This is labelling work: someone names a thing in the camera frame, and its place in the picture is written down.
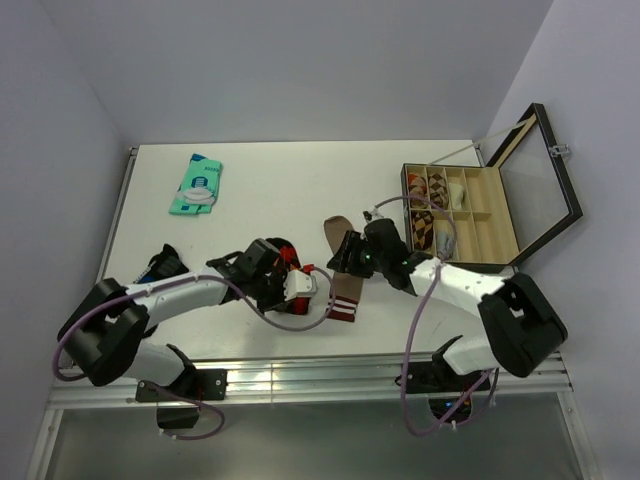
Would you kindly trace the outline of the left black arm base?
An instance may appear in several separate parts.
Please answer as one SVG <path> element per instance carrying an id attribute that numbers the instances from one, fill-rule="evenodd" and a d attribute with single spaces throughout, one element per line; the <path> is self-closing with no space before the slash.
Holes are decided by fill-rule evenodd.
<path id="1" fill-rule="evenodd" d="M 156 424 L 164 435 L 184 441 L 209 438 L 218 434 L 226 421 L 225 414 L 209 401 L 225 399 L 227 377 L 226 369 L 194 369 L 165 387 L 141 380 L 135 401 L 157 404 Z M 197 423 L 206 417 L 218 421 L 215 428 L 208 433 L 192 434 Z"/>

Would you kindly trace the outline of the black red yellow argyle sock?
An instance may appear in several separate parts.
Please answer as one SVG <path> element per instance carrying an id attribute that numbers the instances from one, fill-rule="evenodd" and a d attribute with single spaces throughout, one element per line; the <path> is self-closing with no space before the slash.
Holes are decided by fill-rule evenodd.
<path id="1" fill-rule="evenodd" d="M 311 280 L 302 270 L 297 250 L 290 241 L 281 237 L 267 238 L 266 242 L 278 251 L 278 256 L 260 279 L 258 309 L 262 313 L 276 311 L 307 315 Z"/>

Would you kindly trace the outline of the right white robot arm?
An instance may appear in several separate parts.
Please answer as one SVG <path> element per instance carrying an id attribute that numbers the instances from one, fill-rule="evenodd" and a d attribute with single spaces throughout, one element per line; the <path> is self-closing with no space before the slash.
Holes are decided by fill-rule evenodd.
<path id="1" fill-rule="evenodd" d="M 360 278 L 380 273 L 399 291 L 438 299 L 480 319 L 482 334 L 458 334 L 432 356 L 434 381 L 446 390 L 469 374 L 495 368 L 525 378 L 568 338 L 530 276 L 485 275 L 411 252 L 388 218 L 371 221 L 362 233 L 347 231 L 327 267 Z"/>

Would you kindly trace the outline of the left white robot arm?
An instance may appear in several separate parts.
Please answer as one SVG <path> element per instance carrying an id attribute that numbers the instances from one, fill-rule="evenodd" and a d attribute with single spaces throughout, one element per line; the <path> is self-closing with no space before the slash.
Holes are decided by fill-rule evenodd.
<path id="1" fill-rule="evenodd" d="M 80 377 L 101 387 L 121 378 L 158 385 L 172 399 L 191 394 L 197 375 L 176 346 L 156 345 L 146 335 L 160 323 L 191 310 L 245 301 L 259 316 L 285 310 L 316 291 L 307 267 L 287 265 L 264 239 L 245 251 L 208 261 L 174 276 L 131 285 L 106 278 L 94 285 L 60 329 L 57 351 L 80 368 Z"/>

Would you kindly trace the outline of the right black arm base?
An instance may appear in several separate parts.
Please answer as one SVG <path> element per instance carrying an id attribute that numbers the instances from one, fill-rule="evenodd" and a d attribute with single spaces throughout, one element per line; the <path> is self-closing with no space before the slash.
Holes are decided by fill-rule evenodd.
<path id="1" fill-rule="evenodd" d="M 448 366 L 439 365 L 435 361 L 410 362 L 405 382 L 406 395 L 427 394 L 451 394 L 447 397 L 429 398 L 428 404 L 431 413 L 436 420 L 443 417 L 452 410 L 458 398 L 465 394 L 482 377 L 483 372 L 474 371 L 466 375 L 458 375 Z M 485 400 L 482 408 L 477 413 L 486 408 L 488 402 L 492 400 L 495 392 L 495 381 L 485 378 L 479 383 L 474 392 L 488 392 L 489 399 Z M 457 427 L 471 420 L 474 414 L 472 394 L 455 410 L 444 422 L 451 427 Z"/>

